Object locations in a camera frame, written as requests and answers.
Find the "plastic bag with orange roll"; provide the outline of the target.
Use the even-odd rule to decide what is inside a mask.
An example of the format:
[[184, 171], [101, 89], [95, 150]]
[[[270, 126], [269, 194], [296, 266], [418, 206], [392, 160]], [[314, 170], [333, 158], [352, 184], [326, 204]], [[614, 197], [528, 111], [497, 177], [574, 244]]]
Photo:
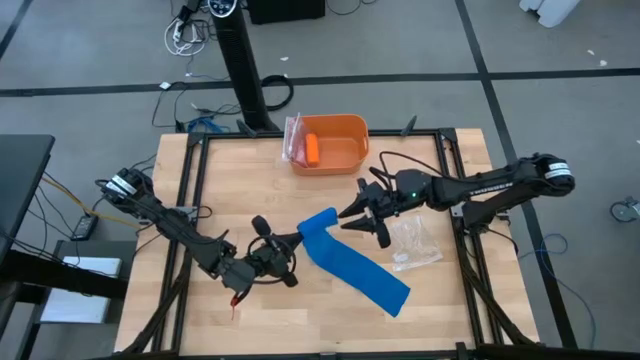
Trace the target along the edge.
[[304, 117], [298, 113], [294, 117], [287, 117], [282, 145], [282, 160], [307, 167], [306, 136], [310, 133]]

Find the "orange plastic bin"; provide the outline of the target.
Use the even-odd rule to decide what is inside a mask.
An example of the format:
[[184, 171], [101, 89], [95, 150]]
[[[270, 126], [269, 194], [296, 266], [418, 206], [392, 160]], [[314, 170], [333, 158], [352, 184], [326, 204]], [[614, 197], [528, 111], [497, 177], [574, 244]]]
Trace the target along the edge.
[[301, 167], [290, 163], [301, 176], [342, 175], [359, 170], [368, 155], [366, 121], [355, 114], [302, 115], [310, 133], [319, 138], [320, 164]]

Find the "black power adapter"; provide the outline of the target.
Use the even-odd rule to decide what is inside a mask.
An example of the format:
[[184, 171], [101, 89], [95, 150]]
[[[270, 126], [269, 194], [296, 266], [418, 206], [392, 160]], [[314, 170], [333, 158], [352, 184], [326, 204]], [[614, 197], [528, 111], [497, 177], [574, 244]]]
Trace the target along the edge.
[[72, 241], [87, 241], [93, 234], [96, 225], [98, 223], [98, 217], [95, 215], [81, 216], [76, 227], [74, 228], [70, 239]]

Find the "black box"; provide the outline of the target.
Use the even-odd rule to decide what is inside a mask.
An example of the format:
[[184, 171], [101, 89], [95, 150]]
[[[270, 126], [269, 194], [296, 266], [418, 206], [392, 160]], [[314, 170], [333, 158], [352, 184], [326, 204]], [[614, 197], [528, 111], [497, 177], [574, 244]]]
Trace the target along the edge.
[[264, 25], [325, 16], [325, 0], [246, 0], [251, 22]]

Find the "clear zip bag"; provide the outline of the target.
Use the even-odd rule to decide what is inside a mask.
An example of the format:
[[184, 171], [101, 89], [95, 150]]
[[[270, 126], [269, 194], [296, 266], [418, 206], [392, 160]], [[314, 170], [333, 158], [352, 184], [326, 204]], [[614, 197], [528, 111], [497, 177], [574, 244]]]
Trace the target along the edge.
[[420, 215], [395, 221], [389, 226], [393, 246], [393, 270], [406, 271], [437, 262], [443, 254]]

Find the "orange bandage roll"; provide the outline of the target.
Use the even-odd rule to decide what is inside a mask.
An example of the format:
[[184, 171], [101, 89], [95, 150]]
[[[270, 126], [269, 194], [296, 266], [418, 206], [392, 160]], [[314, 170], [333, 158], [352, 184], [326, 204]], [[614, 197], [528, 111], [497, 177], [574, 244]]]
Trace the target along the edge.
[[319, 138], [314, 133], [305, 135], [305, 158], [308, 167], [317, 167], [320, 164]]

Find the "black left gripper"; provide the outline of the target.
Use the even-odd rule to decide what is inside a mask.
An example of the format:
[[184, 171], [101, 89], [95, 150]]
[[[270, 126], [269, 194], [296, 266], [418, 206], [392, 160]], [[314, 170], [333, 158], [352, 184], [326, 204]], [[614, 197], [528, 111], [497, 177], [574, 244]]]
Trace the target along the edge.
[[289, 288], [297, 286], [295, 250], [304, 236], [300, 232], [275, 234], [260, 215], [255, 216], [251, 224], [257, 237], [247, 246], [246, 259], [255, 267], [257, 280], [254, 283], [271, 285], [282, 282]]

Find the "black desk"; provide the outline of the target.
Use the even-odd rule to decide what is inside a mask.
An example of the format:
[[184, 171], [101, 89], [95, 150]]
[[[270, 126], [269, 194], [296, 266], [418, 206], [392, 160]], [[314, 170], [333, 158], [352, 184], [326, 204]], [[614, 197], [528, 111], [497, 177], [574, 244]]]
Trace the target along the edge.
[[52, 135], [0, 134], [0, 264], [50, 158]]

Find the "black metal table frame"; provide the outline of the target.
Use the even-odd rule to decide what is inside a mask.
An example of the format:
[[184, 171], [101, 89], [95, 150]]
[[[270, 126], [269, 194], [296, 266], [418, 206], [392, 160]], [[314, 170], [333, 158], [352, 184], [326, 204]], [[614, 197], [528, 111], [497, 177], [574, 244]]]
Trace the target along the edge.
[[[267, 217], [278, 231], [328, 206], [343, 206], [350, 177], [320, 195], [322, 181], [300, 177], [280, 160], [282, 136], [264, 132], [166, 134], [154, 170], [157, 195], [204, 209], [198, 228], [229, 230], [240, 244], [254, 237], [250, 221]], [[298, 285], [255, 286], [238, 307], [231, 292], [204, 274], [185, 248], [162, 244], [153, 230], [141, 234], [133, 260], [116, 345], [130, 345], [143, 320], [167, 302], [164, 320], [144, 347], [142, 360], [640, 360], [640, 354], [495, 343], [494, 319], [463, 278], [457, 259], [409, 280], [408, 315], [380, 322], [374, 306], [329, 277], [305, 254]]]

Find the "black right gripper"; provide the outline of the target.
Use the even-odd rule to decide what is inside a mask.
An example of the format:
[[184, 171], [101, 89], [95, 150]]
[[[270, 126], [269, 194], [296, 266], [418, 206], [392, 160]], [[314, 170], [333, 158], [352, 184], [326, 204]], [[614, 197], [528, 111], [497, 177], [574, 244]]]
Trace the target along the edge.
[[386, 218], [395, 215], [393, 192], [389, 183], [378, 179], [368, 183], [364, 178], [357, 179], [359, 195], [339, 214], [339, 218], [347, 218], [366, 212], [361, 218], [344, 223], [342, 229], [362, 231], [374, 234], [382, 249], [391, 245], [391, 236], [384, 223]]

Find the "black tower fan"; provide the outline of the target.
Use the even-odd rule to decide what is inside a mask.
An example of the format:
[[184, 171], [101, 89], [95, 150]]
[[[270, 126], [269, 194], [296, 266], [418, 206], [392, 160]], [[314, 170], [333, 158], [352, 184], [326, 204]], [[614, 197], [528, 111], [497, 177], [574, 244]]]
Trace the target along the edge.
[[216, 37], [245, 124], [254, 131], [278, 131], [266, 108], [261, 80], [239, 0], [206, 0]]

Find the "caster wheel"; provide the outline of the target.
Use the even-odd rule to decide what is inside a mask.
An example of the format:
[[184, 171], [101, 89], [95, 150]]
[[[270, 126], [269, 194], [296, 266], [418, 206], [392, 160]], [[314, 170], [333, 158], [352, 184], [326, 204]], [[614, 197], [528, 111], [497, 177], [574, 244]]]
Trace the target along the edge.
[[630, 223], [640, 220], [640, 201], [627, 197], [614, 202], [609, 209], [611, 216], [620, 223]]

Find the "blue elastic bandage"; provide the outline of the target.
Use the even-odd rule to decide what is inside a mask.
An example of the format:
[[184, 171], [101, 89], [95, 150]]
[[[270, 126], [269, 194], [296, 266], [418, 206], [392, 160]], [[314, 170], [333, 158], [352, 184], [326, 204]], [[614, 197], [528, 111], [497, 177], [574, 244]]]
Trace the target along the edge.
[[409, 297], [410, 287], [331, 235], [328, 228], [337, 224], [337, 210], [329, 207], [297, 225], [309, 258], [360, 291], [387, 314], [397, 317]]

